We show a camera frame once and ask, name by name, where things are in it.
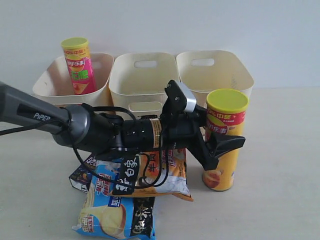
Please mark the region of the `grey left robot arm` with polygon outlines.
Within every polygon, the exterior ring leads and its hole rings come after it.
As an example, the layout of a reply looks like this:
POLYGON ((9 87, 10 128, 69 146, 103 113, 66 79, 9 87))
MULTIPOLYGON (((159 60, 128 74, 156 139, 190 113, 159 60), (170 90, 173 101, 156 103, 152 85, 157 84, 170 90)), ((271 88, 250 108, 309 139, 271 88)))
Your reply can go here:
POLYGON ((187 149, 205 170, 217 167, 228 152, 228 138, 211 133, 205 140, 200 128, 206 110, 197 105, 189 90, 170 80, 167 100, 155 119, 129 120, 117 115, 122 107, 91 106, 86 103, 57 107, 10 85, 0 85, 0 119, 15 124, 1 135, 37 129, 48 132, 61 146, 93 153, 112 160, 117 157, 164 149, 187 149))

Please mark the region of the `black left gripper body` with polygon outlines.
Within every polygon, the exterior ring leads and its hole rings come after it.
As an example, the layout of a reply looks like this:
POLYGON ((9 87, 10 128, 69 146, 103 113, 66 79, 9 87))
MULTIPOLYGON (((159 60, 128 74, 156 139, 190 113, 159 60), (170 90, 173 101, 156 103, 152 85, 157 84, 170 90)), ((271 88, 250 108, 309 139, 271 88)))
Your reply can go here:
POLYGON ((162 146, 171 149, 187 149, 204 170, 215 170, 219 157, 225 153, 225 135, 210 132, 208 139, 202 136, 200 128, 206 123, 201 113, 162 114, 164 127, 162 146))

